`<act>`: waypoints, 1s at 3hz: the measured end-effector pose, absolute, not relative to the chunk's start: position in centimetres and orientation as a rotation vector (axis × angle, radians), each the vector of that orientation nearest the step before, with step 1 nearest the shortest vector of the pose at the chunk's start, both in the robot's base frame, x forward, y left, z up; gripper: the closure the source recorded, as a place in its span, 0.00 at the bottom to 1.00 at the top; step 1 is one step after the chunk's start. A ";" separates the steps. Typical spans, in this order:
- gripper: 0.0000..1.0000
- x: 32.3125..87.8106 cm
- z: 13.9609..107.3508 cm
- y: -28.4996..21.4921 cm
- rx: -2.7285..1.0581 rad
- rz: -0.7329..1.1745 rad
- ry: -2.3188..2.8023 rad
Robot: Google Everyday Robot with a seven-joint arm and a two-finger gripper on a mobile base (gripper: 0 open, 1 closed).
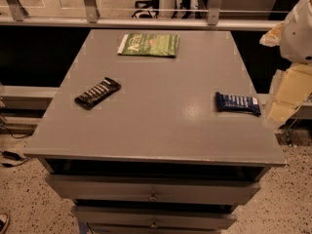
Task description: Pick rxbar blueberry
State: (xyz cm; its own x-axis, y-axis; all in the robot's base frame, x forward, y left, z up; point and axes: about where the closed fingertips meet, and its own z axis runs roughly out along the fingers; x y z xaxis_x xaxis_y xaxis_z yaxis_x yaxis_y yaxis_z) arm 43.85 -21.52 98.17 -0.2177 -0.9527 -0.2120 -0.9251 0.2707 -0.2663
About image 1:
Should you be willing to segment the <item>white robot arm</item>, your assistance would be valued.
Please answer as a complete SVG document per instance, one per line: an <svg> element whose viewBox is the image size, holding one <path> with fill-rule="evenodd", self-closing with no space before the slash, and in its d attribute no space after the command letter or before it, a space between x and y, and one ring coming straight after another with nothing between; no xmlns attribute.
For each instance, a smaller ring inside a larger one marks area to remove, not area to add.
<svg viewBox="0 0 312 234"><path fill-rule="evenodd" d="M285 17L280 40L280 52L291 62L312 63L312 3L299 0Z"/></svg>

